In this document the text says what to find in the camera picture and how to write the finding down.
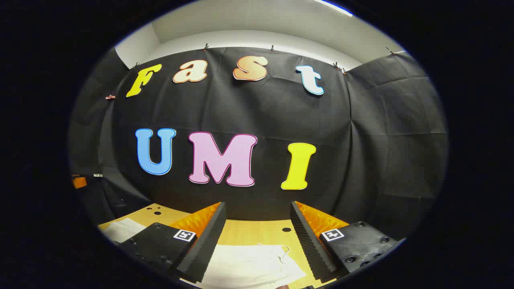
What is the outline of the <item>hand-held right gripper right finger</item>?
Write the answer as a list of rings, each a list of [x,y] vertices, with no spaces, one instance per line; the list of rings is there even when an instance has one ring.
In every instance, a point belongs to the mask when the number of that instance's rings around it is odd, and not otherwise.
[[[400,242],[363,221],[347,223],[292,201],[290,219],[316,280],[328,282],[361,273]]]

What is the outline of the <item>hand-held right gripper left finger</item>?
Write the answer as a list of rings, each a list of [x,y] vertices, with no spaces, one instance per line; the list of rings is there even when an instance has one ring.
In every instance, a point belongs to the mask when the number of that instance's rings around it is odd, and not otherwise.
[[[154,222],[118,247],[164,276],[200,282],[225,222],[226,204],[218,202],[170,225]]]

